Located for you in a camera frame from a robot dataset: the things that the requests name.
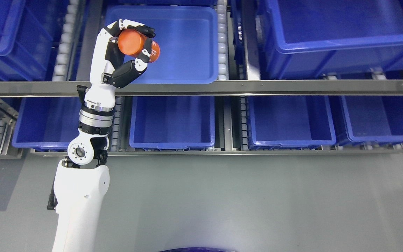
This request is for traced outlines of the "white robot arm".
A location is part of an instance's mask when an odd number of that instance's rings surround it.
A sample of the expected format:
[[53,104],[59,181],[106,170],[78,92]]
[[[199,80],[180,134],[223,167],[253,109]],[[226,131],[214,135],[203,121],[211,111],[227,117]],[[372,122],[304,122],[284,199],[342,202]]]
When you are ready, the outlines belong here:
[[57,165],[53,190],[58,224],[53,252],[92,252],[104,196],[110,185],[108,135],[113,107],[82,106],[78,135]]

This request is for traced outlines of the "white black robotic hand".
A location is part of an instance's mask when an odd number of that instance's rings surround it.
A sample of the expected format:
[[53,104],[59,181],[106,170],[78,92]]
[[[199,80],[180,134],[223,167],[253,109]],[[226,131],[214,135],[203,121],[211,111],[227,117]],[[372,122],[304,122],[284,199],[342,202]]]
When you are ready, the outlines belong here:
[[[138,32],[146,38],[139,55],[128,62],[124,62],[125,56],[118,46],[118,38],[124,30]],[[155,35],[154,28],[127,19],[118,19],[102,28],[92,56],[91,87],[79,92],[82,104],[96,111],[112,111],[115,90],[129,85],[147,70]]]

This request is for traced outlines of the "blue robot base edge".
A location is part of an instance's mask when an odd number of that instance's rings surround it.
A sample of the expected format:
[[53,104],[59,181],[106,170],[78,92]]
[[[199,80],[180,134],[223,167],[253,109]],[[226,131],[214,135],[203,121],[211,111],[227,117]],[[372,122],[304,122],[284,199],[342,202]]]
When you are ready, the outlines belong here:
[[162,252],[235,252],[234,250],[214,247],[183,247],[163,250]]

